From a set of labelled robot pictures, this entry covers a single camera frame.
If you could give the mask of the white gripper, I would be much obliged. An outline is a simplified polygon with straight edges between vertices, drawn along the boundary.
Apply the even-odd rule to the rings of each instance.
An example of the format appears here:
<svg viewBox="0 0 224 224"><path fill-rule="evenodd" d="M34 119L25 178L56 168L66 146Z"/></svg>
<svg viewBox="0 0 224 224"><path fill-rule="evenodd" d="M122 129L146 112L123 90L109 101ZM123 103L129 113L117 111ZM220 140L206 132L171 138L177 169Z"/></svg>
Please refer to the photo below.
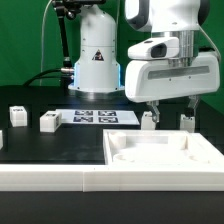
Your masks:
<svg viewBox="0 0 224 224"><path fill-rule="evenodd" d="M187 67L172 67L168 60L156 60L131 61L126 68L127 98L148 102L154 123L160 121L157 100L190 96L185 115L194 117L200 103L198 95L216 92L219 86L219 63L214 53L200 53Z"/></svg>

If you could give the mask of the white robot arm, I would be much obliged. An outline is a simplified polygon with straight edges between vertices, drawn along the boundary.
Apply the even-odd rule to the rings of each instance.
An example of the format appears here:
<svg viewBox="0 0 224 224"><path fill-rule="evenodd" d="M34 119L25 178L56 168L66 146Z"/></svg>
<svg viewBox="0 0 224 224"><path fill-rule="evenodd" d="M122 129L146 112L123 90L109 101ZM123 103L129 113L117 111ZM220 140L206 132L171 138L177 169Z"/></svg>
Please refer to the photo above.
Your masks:
<svg viewBox="0 0 224 224"><path fill-rule="evenodd" d="M151 34L128 49L131 62L125 72L125 95L133 102L147 103L154 122L159 121L160 100L189 97L186 115L191 117L198 96L219 88L218 52L201 52L197 46L208 7L208 0L125 0L126 21L133 29ZM73 90L92 97L120 88L115 43L112 18L96 5L84 6Z"/></svg>

